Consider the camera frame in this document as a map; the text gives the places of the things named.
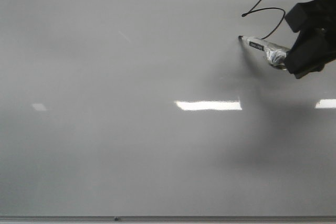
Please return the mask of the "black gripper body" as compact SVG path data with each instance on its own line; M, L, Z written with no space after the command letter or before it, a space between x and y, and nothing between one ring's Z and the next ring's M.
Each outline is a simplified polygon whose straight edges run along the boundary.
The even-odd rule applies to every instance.
M335 51L335 0L326 0L327 22L324 33Z

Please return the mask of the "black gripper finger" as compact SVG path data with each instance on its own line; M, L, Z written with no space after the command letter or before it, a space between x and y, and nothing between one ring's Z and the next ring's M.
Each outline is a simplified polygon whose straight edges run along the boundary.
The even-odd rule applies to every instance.
M329 29L302 30L287 52L285 67L301 79L311 72L320 72L335 60L335 31Z
M312 0L297 3L285 16L285 20L293 32L309 28L326 28L328 0Z

